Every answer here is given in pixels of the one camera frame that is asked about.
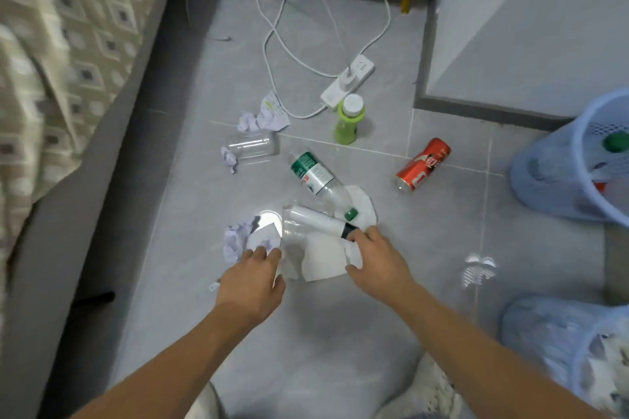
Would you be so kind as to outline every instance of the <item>green bottle cap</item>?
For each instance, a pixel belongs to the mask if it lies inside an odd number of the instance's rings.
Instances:
[[[348,222],[351,222],[352,220],[354,220],[354,217],[356,217],[357,215],[358,215],[358,210],[352,207],[350,210],[345,212],[345,220],[347,220]]]
[[[605,137],[602,146],[607,152],[625,152],[629,150],[629,133],[618,131]]]

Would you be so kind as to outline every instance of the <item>hand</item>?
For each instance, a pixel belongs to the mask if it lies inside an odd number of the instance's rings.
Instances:
[[[408,288],[416,285],[406,260],[384,237],[378,227],[371,226],[366,232],[354,230],[347,240],[355,241],[362,256],[362,268],[347,265],[345,270],[351,279],[368,295],[391,307]]]
[[[264,247],[256,248],[255,252],[246,250],[240,262],[221,277],[216,306],[235,306],[252,322],[252,327],[266,320],[282,303],[286,289],[282,276],[276,279],[281,257],[279,248],[271,250],[269,256]]]

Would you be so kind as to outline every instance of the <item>left hand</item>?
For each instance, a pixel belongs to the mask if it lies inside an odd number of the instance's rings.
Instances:
[[[266,320],[282,303],[286,282],[279,275],[277,265],[282,257],[279,248],[267,256],[264,247],[255,252],[246,250],[240,262],[221,277],[216,306],[229,305],[242,311],[255,327]]]

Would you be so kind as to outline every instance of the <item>white cable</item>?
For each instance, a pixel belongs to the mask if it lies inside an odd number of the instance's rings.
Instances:
[[[336,35],[338,36],[338,39],[340,41],[340,46],[342,49],[344,49],[343,46],[343,42],[341,40],[340,34],[338,32],[338,27],[336,26],[336,22],[334,21],[334,17],[332,16],[332,11],[330,10],[330,7],[328,6],[328,4],[326,3],[325,0],[322,0],[326,10],[328,11],[328,14],[330,15],[330,18],[332,19],[332,25],[334,26],[334,32],[336,33]],[[279,92],[277,91],[277,86],[275,83],[275,79],[273,77],[273,72],[271,70],[271,65],[269,64],[269,59],[267,57],[267,43],[269,42],[269,40],[271,39],[271,36],[273,34],[275,34],[275,36],[277,36],[278,41],[280,42],[280,44],[282,45],[282,48],[286,51],[286,53],[288,53],[288,55],[294,59],[297,63],[299,63],[301,66],[303,66],[304,68],[319,74],[320,76],[324,76],[327,78],[337,78],[339,75],[334,75],[334,74],[329,74],[329,73],[324,73],[322,71],[317,70],[316,68],[313,68],[310,65],[305,64],[304,62],[302,62],[299,58],[297,58],[293,52],[288,49],[288,47],[286,46],[286,43],[284,43],[284,40],[282,39],[282,37],[280,36],[279,32],[277,31],[277,24],[279,23],[279,19],[282,16],[282,11],[284,10],[284,6],[286,5],[286,0],[282,0],[282,2],[280,3],[280,7],[279,10],[277,11],[277,16],[275,21],[272,23],[271,20],[265,15],[265,13],[262,10],[262,6],[260,5],[260,0],[256,0],[256,6],[258,8],[258,11],[260,12],[260,15],[262,16],[262,18],[264,18],[264,20],[266,20],[266,22],[269,24],[269,26],[271,27],[270,32],[268,33],[268,35],[265,37],[264,42],[262,43],[262,55],[264,58],[264,62],[267,65],[267,71],[269,72],[269,78],[271,80],[271,86],[273,88],[273,91],[275,92],[276,96],[277,96],[277,100],[279,101],[279,104],[286,110],[286,112],[288,113],[288,115],[296,118],[296,119],[300,119],[300,120],[305,120],[308,118],[312,118],[313,116],[316,116],[317,114],[321,113],[322,111],[324,111],[326,109],[326,105],[324,105],[323,103],[320,103],[319,108],[314,112],[314,113],[310,113],[308,115],[305,116],[298,116],[296,114],[291,113],[287,108],[286,105],[282,102],[280,96],[279,96]],[[391,9],[389,8],[389,1],[388,0],[384,0],[384,5],[386,7],[387,10],[387,24],[385,25],[384,29],[378,34],[376,35],[371,41],[369,41],[359,52],[358,54],[363,54],[365,52],[365,50],[367,48],[369,48],[371,45],[373,45],[376,41],[378,41],[383,34],[385,34],[385,32],[387,31],[387,29],[389,28],[389,25],[391,24]]]

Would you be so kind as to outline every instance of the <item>power strip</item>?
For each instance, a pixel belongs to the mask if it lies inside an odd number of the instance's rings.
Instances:
[[[358,55],[354,61],[352,61],[350,67],[352,68],[352,75],[355,75],[355,78],[348,78],[347,70],[345,70],[345,72],[336,78],[321,94],[321,100],[331,108],[336,108],[348,94],[356,91],[358,86],[360,86],[375,69],[373,62],[367,59],[365,55]]]

